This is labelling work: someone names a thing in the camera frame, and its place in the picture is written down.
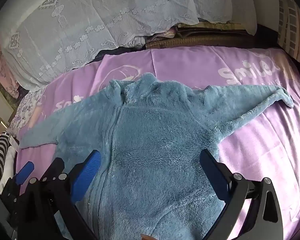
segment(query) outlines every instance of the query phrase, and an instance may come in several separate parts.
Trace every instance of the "tiled wall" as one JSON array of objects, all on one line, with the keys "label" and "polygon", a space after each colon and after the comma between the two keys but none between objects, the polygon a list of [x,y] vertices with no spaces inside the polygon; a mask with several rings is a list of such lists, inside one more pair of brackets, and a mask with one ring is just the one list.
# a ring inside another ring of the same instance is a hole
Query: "tiled wall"
[{"label": "tiled wall", "polygon": [[294,0],[279,0],[278,44],[300,62],[300,8]]}]

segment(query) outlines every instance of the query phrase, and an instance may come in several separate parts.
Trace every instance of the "black metal bracket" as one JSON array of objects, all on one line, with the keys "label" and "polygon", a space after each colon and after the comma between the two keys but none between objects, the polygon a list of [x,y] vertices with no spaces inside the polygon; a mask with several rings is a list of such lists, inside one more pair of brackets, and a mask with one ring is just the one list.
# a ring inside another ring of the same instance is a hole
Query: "black metal bracket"
[{"label": "black metal bracket", "polygon": [[2,191],[1,201],[10,213],[7,220],[18,231],[18,239],[66,239],[54,218],[55,213],[60,211],[73,239],[97,240],[75,202],[83,198],[100,164],[101,155],[94,150],[83,163],[78,163],[66,174],[63,173],[63,160],[55,158],[40,180],[29,180],[22,195],[19,195],[20,185],[33,171],[33,163],[27,163],[9,179]]},{"label": "black metal bracket", "polygon": [[226,203],[203,240],[228,239],[246,199],[251,199],[250,208],[235,239],[283,240],[279,202],[269,178],[253,181],[246,180],[239,173],[232,174],[226,165],[218,163],[206,149],[200,153],[200,165],[217,197]]}]

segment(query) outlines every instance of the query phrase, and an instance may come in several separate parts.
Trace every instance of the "orange object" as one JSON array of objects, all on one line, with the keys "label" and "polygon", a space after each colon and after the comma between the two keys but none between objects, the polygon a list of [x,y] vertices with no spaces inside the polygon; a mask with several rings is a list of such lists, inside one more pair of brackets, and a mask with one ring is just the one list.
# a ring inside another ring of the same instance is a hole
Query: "orange object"
[{"label": "orange object", "polygon": [[141,234],[141,237],[142,237],[141,240],[156,240],[152,236],[147,236],[147,235],[144,235],[144,234]]}]

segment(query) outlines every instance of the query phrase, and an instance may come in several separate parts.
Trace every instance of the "fleece jacket sleeve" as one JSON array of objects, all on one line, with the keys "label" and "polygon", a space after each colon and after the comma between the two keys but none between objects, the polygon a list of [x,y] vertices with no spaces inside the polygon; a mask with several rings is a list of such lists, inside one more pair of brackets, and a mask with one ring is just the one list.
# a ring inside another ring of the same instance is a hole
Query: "fleece jacket sleeve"
[{"label": "fleece jacket sleeve", "polygon": [[219,142],[275,101],[283,100],[288,107],[293,107],[292,98],[279,86],[208,86],[194,93],[196,96],[190,99],[194,117],[208,126]]},{"label": "fleece jacket sleeve", "polygon": [[35,125],[23,136],[20,148],[36,147],[47,143],[59,142],[59,137],[70,122],[79,114],[79,103],[55,112],[43,122]]}]

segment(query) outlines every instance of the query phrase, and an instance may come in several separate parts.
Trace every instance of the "folded clothes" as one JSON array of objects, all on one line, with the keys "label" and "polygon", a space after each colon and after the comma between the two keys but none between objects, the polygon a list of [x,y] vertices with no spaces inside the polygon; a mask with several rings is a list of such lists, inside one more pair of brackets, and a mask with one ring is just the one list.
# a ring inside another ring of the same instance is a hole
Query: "folded clothes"
[{"label": "folded clothes", "polygon": [[202,239],[220,214],[199,164],[218,143],[275,101],[293,101],[278,86],[208,86],[192,90],[146,73],[115,81],[34,126],[21,148],[57,143],[65,171],[93,149],[102,163],[77,204],[99,239]]},{"label": "folded clothes", "polygon": [[152,36],[146,37],[146,43],[153,42],[153,41],[161,41],[165,38],[172,39],[177,33],[177,29],[175,26],[171,27],[164,33],[155,33]]}]

